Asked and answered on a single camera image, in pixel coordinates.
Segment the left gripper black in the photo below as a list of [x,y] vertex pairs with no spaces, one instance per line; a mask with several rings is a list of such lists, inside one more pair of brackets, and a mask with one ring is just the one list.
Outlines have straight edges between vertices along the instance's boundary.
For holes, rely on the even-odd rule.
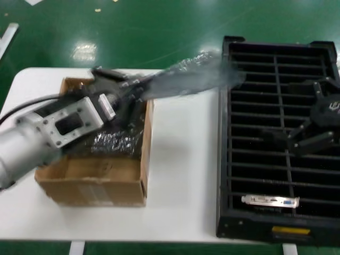
[[111,123],[119,109],[142,100],[154,75],[132,76],[94,67],[92,79],[65,79],[61,128],[102,128]]

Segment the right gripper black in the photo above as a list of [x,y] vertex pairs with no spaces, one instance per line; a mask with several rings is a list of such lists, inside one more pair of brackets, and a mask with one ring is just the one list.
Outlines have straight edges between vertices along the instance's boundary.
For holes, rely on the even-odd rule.
[[289,132],[287,149],[296,156],[312,154],[334,145],[334,131],[326,128],[339,127],[338,83],[330,77],[305,80],[288,84],[290,94],[315,96],[311,107],[310,120]]

